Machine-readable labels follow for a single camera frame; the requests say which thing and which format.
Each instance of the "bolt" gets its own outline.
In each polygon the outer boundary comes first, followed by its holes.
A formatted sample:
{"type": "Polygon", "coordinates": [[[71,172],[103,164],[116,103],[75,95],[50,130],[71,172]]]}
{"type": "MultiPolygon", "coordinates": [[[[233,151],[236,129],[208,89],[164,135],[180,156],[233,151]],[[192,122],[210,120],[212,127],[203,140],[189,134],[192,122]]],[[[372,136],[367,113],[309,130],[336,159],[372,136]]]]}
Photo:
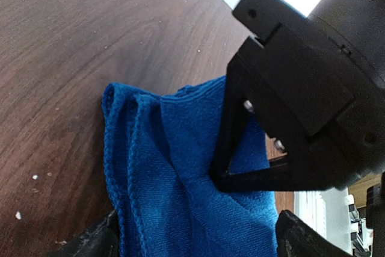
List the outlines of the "bolt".
{"type": "Polygon", "coordinates": [[[351,55],[351,51],[345,45],[341,46],[340,51],[348,57],[351,55]]]}
{"type": "Polygon", "coordinates": [[[276,140],[274,142],[274,146],[276,147],[276,149],[280,152],[280,153],[285,153],[286,152],[286,149],[284,147],[284,145],[282,144],[282,142],[280,140],[276,140]]]}
{"type": "Polygon", "coordinates": [[[249,113],[254,113],[253,104],[248,99],[243,103],[243,106],[249,113]]]}
{"type": "Polygon", "coordinates": [[[255,9],[250,9],[247,13],[247,17],[249,19],[254,19],[255,17],[257,17],[257,11],[255,9]]]}

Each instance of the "blue towel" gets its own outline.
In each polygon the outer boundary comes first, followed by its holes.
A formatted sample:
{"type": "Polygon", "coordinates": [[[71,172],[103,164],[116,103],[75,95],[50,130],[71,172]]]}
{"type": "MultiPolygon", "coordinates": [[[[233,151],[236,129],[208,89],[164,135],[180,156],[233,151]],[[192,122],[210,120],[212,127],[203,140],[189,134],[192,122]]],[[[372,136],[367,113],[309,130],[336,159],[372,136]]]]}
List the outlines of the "blue towel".
{"type": "MultiPolygon", "coordinates": [[[[121,257],[276,256],[274,193],[221,193],[208,176],[225,82],[172,96],[106,88],[104,165],[121,257]]],[[[231,169],[266,167],[265,134],[251,120],[231,169]]]]}

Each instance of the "wood grain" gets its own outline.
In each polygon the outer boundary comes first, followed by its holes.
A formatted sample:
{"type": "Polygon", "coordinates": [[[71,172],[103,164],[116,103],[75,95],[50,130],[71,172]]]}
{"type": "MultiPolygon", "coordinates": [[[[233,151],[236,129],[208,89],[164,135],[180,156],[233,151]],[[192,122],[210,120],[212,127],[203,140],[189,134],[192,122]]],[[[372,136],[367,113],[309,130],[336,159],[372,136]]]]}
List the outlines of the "wood grain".
{"type": "Polygon", "coordinates": [[[248,35],[222,0],[1,0],[0,31],[2,257],[43,256],[111,209],[108,83],[172,93],[224,74],[248,35]]]}

